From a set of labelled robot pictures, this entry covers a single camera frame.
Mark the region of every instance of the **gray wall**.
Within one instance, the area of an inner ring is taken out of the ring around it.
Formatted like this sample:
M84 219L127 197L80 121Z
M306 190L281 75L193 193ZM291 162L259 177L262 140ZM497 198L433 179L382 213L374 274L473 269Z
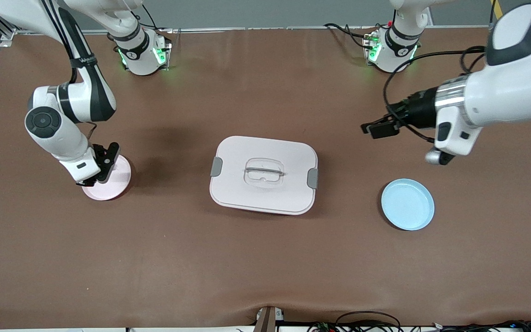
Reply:
M527 0L500 0L503 12ZM374 25L392 17L388 0L146 0L159 27L278 28L325 23ZM457 0L432 8L436 25L477 25L489 22L490 0ZM150 23L142 9L136 13ZM84 30L101 27L80 13Z

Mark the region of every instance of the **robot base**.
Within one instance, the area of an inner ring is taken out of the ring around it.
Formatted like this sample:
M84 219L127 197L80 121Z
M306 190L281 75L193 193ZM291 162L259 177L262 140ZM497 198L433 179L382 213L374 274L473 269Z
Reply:
M112 200L126 190L131 176L130 163L125 157L119 155L106 183L95 183L93 187L83 187L83 192L93 200Z
M139 76L154 74L159 70L169 70L169 61L171 60L171 40L152 30L145 29L145 33L154 41L154 46L144 52L142 55L144 59L128 59L122 54L122 51L118 50L118 54L120 54L120 57L122 58L124 69Z
M392 73L402 63L408 59L413 58L417 46L413 48L413 51L407 54L408 56L397 57L395 52L391 50L385 42L385 34L388 33L388 29L379 28L377 31L371 33L370 40L363 40L364 45L372 47L371 50L364 49L364 56L366 57L368 65L375 65L378 69L385 71L386 73Z

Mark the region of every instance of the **green led light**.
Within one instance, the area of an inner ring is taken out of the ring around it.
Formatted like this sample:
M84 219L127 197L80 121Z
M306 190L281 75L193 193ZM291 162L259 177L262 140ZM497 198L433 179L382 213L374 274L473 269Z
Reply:
M415 56L415 51L417 51L417 45L413 47L413 51L411 51L411 57L409 59L413 59L413 57Z
M127 67L128 65L126 64L126 59L124 59L124 54L122 54L122 51L120 51L120 49L118 49L118 54L120 55L120 58L122 58L122 64Z
M379 43L379 42L377 42L377 43L375 44L375 46L372 47L372 49L370 50L370 53L369 53L369 57L368 57L368 58L370 59L370 61L374 62L374 61L377 60L377 58L378 58L378 51L379 51L381 48L382 48L382 44Z
M154 50L155 56L157 57L157 62L160 65L164 65L164 63L167 61L165 57L165 52L160 49L156 49L156 48L154 48L153 50Z

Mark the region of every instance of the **brown table surface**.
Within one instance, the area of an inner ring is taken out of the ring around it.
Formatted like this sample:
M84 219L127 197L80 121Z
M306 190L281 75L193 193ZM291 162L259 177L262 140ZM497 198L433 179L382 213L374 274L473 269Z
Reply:
M420 53L485 37L428 30ZM287 320L363 309L408 325L531 320L531 123L487 128L470 156L430 166L430 145L409 132L362 134L361 123L384 114L388 75L367 67L349 36L183 34L171 70L149 77L123 71L105 36L87 40L118 100L92 141L122 145L134 186L90 200L26 133L28 96L69 77L61 45L17 36L0 50L0 328L237 325L265 305ZM420 60L389 98L457 76L458 61ZM312 210L278 216L213 202L212 158L232 135L311 145ZM399 231L379 211L383 187L403 177L436 202L421 231Z

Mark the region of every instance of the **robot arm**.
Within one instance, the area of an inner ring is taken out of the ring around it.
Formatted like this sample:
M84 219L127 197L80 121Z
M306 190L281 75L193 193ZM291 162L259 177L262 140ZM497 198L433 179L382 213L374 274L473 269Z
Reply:
M105 150L91 145L75 123L108 120L116 111L116 100L75 20L55 0L0 0L0 15L65 45L71 66L83 82L37 88L28 102L25 126L78 184L103 183L119 147L112 143Z
M143 0L65 0L67 6L101 24L112 36L124 65L137 75L149 75L168 65L171 41L141 27L131 11Z
M366 58L380 70L392 73L399 65L410 59L429 17L425 9L453 0L390 0L395 8L395 17L388 28L381 27L371 34L365 44Z
M486 66L448 80L392 105L408 124L436 128L430 164L447 164L468 155L483 127L531 120L531 3L506 13L489 35ZM362 128L373 138L398 134L394 121L383 118Z

